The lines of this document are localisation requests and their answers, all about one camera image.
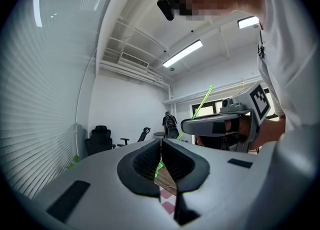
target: white wall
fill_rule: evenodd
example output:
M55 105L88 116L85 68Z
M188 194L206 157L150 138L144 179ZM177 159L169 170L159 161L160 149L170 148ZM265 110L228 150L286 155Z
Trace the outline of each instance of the white wall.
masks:
M171 89L173 95L179 97L205 89L209 90L210 85L219 87L259 74L257 45L253 43L230 51L230 59L214 58L212 62L202 65L200 69L186 73L172 84Z
M143 129L149 127L146 140L153 139L153 133L163 131L162 120L168 108L162 101L168 96L164 89L101 69L93 86L89 133L97 125L105 125L117 145L124 144L120 138L137 142Z
M230 52L230 60L225 57L214 58L213 64L208 63L208 66L202 66L201 69L187 73L172 84L172 92L175 97L187 95L193 92L201 91L210 88L210 85L215 87L230 84L232 82L240 81L241 79L248 79L252 76L259 75L257 66L257 45L250 44L242 48L238 48ZM225 92L214 93L207 102L229 98L239 92L243 87L238 87ZM200 104L203 97L193 101L177 104L177 127L181 132L181 121L189 119L192 115L191 105ZM184 134L181 140L192 142L192 136Z

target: table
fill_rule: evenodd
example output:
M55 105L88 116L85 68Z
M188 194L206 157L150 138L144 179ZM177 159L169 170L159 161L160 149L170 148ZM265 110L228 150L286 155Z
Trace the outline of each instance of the table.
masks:
M166 133L164 131L155 132L155 133L153 133L153 135L158 136L158 137L166 138Z

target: fluorescent light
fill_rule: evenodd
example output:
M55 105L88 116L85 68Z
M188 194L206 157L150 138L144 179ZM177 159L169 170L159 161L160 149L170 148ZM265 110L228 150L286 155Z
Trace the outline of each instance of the fluorescent light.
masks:
M238 21L238 27L240 29L246 28L252 25L256 25L256 24L259 24L259 18L257 18L256 16L250 16Z
M182 51L180 51L178 54L174 55L172 58L170 58L168 61L166 61L163 66L168 68L180 59L184 58L185 56L189 55L190 53L194 52L195 50L201 48L203 46L202 42L200 40L197 40L196 42L192 43Z

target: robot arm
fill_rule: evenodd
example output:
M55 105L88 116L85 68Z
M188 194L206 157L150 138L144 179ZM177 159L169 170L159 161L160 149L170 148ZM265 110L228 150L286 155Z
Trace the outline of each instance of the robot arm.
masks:
M224 137L227 140L229 135L236 135L236 133L226 131L225 121L238 119L249 114L250 132L248 137L246 137L246 140L238 139L238 143L228 147L228 150L246 153L251 143L257 138L260 125L270 108L267 96L257 82L235 96L225 99L222 102L219 114L197 117L194 120L184 120L181 123L181 129L190 135Z

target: green laser line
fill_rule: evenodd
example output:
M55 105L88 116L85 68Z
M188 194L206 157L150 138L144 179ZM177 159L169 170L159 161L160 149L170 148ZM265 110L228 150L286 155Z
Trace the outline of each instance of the green laser line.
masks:
M161 168L163 167L163 164L161 164L160 162L159 162L159 165L158 165L158 167L156 168L156 171L155 171L155 178L158 176L158 170L160 170Z
M199 108L195 111L195 113L194 113L194 115L192 116L191 120L194 120L194 119L196 118L198 112L200 111L200 109L202 108L202 106L204 105L204 103L207 101L207 99L208 99L211 91L213 90L213 88L214 88L214 86L211 85L208 93L205 95L203 101L201 102ZM181 132L181 134L176 138L176 140L180 140L183 135L184 135L184 132Z

